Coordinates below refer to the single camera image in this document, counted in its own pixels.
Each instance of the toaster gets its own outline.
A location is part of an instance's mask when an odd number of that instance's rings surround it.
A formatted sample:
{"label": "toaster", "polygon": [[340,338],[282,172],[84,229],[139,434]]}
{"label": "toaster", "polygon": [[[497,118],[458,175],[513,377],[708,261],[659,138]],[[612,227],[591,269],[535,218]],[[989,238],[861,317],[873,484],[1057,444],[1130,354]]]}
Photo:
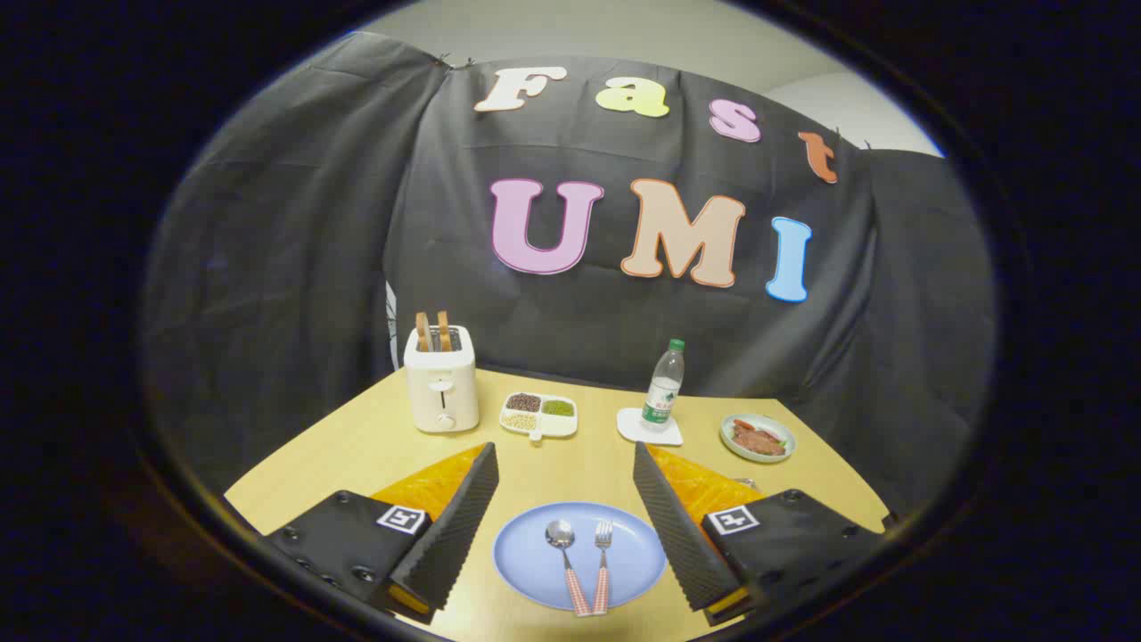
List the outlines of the toaster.
{"label": "toaster", "polygon": [[452,350],[440,351],[439,326],[430,326],[432,351],[421,350],[415,330],[404,347],[412,422],[426,433],[456,433],[479,424],[476,351],[462,326],[448,326]]}

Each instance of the beige letter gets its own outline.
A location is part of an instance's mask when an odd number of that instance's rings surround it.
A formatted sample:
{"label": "beige letter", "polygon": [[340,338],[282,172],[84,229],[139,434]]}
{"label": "beige letter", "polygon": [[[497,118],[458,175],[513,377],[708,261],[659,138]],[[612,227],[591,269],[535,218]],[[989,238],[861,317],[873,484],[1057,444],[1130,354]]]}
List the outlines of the beige letter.
{"label": "beige letter", "polygon": [[495,72],[495,75],[499,76],[495,80],[495,87],[492,87],[486,99],[476,103],[477,112],[517,109],[525,101],[519,97],[519,91],[526,89],[527,96],[534,98],[547,87],[548,78],[563,80],[567,76],[567,70],[564,67],[501,68]]}
{"label": "beige letter", "polygon": [[606,81],[594,101],[602,108],[616,112],[638,112],[652,117],[670,113],[665,106],[665,87],[645,78],[612,78]]}
{"label": "beige letter", "polygon": [[[728,196],[713,196],[689,222],[681,195],[670,182],[639,178],[630,184],[630,189],[641,200],[641,211],[634,249],[622,260],[623,271],[647,277],[661,274],[662,262],[657,260],[661,239],[674,278],[686,273],[697,250],[702,250],[702,260],[689,276],[703,285],[733,285],[737,279],[733,273],[733,245],[737,222],[745,216],[744,204]],[[686,260],[675,262],[674,255],[683,255]]]}

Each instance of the blue plate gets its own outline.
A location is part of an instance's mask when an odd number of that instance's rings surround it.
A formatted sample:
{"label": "blue plate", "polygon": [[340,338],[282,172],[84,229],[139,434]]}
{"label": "blue plate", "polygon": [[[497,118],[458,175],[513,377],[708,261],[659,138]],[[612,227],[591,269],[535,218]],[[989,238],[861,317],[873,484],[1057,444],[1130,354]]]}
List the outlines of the blue plate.
{"label": "blue plate", "polygon": [[601,552],[594,546],[594,528],[599,520],[614,521],[614,537],[606,550],[610,608],[646,593],[665,571],[665,551],[657,534],[630,513],[591,502],[539,506],[503,527],[492,546],[492,559],[503,582],[544,607],[574,610],[563,572],[563,554],[547,543],[547,525],[555,520],[566,520],[574,528],[575,541],[567,548],[567,556],[589,603],[594,601],[601,559]]}

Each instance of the checkered utensil handle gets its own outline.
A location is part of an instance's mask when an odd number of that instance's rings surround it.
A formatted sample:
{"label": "checkered utensil handle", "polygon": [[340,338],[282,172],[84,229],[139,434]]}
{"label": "checkered utensil handle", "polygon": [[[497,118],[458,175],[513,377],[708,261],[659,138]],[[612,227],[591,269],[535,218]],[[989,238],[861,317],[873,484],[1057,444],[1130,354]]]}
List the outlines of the checkered utensil handle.
{"label": "checkered utensil handle", "polygon": [[582,592],[582,586],[578,585],[578,576],[574,574],[574,569],[567,568],[567,591],[570,592],[570,601],[574,602],[574,615],[578,617],[589,616],[590,607],[586,604],[586,596]]}
{"label": "checkered utensil handle", "polygon": [[605,616],[610,606],[610,571],[606,567],[598,569],[598,588],[594,590],[594,615]]}

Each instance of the plastic bottle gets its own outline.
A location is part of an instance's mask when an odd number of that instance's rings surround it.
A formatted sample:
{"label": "plastic bottle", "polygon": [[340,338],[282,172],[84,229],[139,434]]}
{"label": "plastic bottle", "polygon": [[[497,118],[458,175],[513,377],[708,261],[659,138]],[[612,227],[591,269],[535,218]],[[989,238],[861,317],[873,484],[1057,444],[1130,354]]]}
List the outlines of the plastic bottle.
{"label": "plastic bottle", "polygon": [[649,382],[649,392],[642,406],[642,423],[647,426],[661,428],[670,420],[670,412],[681,390],[681,377],[686,371],[686,360],[681,356],[685,350],[686,342],[670,340],[670,349],[654,368],[654,377]]}

